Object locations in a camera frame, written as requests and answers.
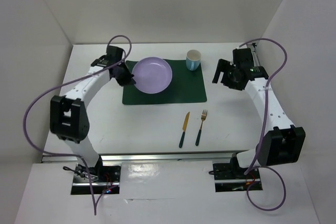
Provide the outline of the lilac plate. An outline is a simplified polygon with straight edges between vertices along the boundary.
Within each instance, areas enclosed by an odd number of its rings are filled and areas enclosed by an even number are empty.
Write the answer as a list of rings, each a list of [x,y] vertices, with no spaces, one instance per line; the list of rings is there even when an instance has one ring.
[[[171,66],[162,58],[147,57],[137,62],[133,69],[135,87],[146,94],[164,91],[171,83],[173,72]]]

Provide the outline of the light blue mug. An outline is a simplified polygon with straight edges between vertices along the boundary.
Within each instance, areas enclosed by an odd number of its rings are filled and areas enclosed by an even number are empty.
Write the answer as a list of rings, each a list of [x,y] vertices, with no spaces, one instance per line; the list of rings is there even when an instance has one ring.
[[[186,67],[189,71],[195,71],[201,63],[201,53],[192,49],[186,54]]]

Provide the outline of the dark green placemat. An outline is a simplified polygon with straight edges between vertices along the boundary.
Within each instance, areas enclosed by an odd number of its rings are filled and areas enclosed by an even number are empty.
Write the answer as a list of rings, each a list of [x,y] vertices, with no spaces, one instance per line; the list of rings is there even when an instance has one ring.
[[[146,94],[135,86],[123,88],[124,105],[202,103],[207,101],[202,66],[189,71],[184,60],[166,60],[172,68],[172,81],[162,92]]]

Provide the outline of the gold knife green handle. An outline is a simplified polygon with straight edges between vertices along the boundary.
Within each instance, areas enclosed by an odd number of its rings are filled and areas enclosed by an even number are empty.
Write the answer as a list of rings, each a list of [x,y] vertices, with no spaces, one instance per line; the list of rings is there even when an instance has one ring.
[[[190,117],[190,112],[187,112],[187,114],[185,116],[185,119],[184,119],[183,127],[182,127],[183,132],[182,132],[181,139],[180,139],[180,142],[179,142],[179,148],[183,147],[189,117]]]

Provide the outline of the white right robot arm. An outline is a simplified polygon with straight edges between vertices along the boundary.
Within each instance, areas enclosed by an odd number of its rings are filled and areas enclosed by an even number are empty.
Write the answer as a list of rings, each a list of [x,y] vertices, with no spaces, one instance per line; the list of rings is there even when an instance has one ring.
[[[249,48],[233,50],[233,62],[220,59],[217,73],[223,73],[221,83],[230,89],[245,91],[262,119],[262,133],[255,148],[235,153],[229,172],[243,177],[249,168],[290,164],[298,161],[306,133],[297,127],[282,109],[262,66],[254,64]]]

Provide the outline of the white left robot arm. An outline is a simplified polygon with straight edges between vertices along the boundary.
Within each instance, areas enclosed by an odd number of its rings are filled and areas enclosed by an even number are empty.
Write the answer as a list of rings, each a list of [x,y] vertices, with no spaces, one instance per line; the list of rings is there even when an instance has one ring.
[[[126,61],[127,53],[108,46],[106,53],[95,59],[84,78],[64,95],[50,101],[50,131],[64,141],[79,162],[75,172],[99,181],[105,173],[101,156],[89,138],[87,107],[112,79],[123,87],[124,105],[206,102],[200,64],[191,69],[177,60],[147,57],[138,62]]]

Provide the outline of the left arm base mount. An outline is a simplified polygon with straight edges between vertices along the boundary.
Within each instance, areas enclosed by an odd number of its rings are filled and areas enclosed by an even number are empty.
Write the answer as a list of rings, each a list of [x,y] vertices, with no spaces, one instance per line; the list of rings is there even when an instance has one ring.
[[[85,168],[77,165],[74,169],[64,166],[63,170],[73,172],[71,187],[72,195],[90,195],[89,175]],[[120,192],[121,166],[103,166],[99,174],[90,174],[93,193],[99,195],[105,191],[107,195],[119,194]]]

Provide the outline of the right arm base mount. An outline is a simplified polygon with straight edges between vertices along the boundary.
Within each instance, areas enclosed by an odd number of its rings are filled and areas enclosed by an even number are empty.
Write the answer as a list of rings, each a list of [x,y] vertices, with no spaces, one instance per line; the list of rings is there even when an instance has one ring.
[[[208,172],[214,177],[215,191],[236,192],[250,190],[263,190],[260,173],[254,169],[247,175],[244,174],[246,168],[240,168],[236,157],[233,157],[229,163],[214,163],[213,169]]]

